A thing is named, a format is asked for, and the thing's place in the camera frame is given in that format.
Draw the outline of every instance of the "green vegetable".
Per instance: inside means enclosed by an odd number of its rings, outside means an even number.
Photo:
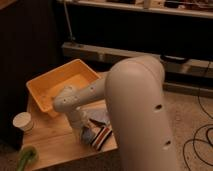
[[[19,153],[19,161],[16,171],[24,171],[27,164],[35,163],[38,160],[38,153],[33,146],[23,148]]]

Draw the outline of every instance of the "box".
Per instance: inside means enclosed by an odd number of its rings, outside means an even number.
[[[26,83],[26,86],[40,110],[51,117],[59,113],[53,110],[53,99],[66,85],[81,89],[100,76],[82,60],[75,59]]]

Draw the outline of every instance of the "floor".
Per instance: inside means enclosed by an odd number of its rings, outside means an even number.
[[[213,99],[201,98],[204,108],[213,114]],[[178,94],[173,92],[165,92],[165,104],[167,115],[174,133],[178,159],[181,171],[187,171],[186,164],[183,160],[183,144],[193,138],[195,131],[205,125],[213,124],[201,109],[196,96]],[[207,128],[201,129],[198,133],[199,139],[206,140],[205,131]],[[213,131],[209,131],[209,137],[213,138]],[[17,152],[14,152],[8,146],[0,143],[0,170],[12,171],[16,167],[18,158]],[[213,148],[212,146],[202,143],[195,143],[198,154],[208,163],[213,164]],[[193,151],[192,142],[189,142],[185,148],[185,156],[191,171],[212,171],[213,167],[208,166],[200,161]],[[110,151],[104,155],[92,156],[86,159],[65,163],[58,166],[52,166],[43,171],[119,171],[122,170],[121,161],[117,150]]]

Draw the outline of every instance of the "white cup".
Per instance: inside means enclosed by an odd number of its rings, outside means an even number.
[[[31,114],[28,112],[21,112],[13,118],[13,126],[24,132],[31,130],[33,128],[33,124]]]

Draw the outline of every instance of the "wooden furniture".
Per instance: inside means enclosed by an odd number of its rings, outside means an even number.
[[[6,8],[10,4],[16,2],[17,0],[0,0],[0,10]]]
[[[87,105],[85,108],[98,108],[103,107],[103,105],[105,105],[104,101],[99,101]],[[39,153],[39,160],[28,166],[28,170],[45,168],[117,148],[113,135],[99,152],[90,146],[81,144],[75,139],[65,115],[61,114],[51,118],[42,113],[31,96],[29,97],[27,111],[32,114],[34,127],[25,133],[23,147],[34,146]]]

